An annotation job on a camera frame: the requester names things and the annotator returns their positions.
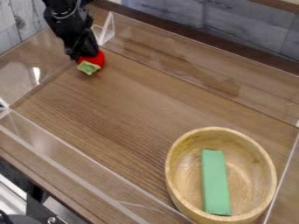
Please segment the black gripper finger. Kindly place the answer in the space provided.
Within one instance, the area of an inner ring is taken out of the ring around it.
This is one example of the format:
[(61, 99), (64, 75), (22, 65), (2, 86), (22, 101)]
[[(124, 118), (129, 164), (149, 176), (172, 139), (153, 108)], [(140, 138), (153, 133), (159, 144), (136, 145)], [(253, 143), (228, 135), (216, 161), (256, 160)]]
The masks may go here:
[(69, 57), (77, 61), (80, 57), (96, 57), (99, 54), (99, 44), (91, 29), (85, 29), (76, 38), (74, 44), (70, 48)]

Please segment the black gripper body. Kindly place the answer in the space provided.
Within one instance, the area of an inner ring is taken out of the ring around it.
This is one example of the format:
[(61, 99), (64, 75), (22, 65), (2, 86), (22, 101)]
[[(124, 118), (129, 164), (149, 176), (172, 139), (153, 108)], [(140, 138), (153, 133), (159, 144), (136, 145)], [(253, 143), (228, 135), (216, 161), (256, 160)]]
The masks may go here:
[(91, 29), (92, 17), (88, 14), (88, 10), (78, 9), (72, 15), (65, 17), (54, 14), (50, 8), (46, 7), (42, 15), (50, 30), (62, 41), (65, 54), (70, 56), (70, 48), (76, 38), (85, 29)]

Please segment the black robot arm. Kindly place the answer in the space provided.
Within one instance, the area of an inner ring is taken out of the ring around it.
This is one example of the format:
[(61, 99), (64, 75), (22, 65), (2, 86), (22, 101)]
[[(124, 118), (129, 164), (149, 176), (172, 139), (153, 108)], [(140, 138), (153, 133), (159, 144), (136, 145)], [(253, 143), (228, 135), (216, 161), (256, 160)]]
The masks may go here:
[(50, 30), (64, 44), (64, 52), (74, 61), (93, 58), (99, 44), (91, 29), (93, 18), (86, 4), (92, 0), (41, 0), (45, 5), (42, 17)]

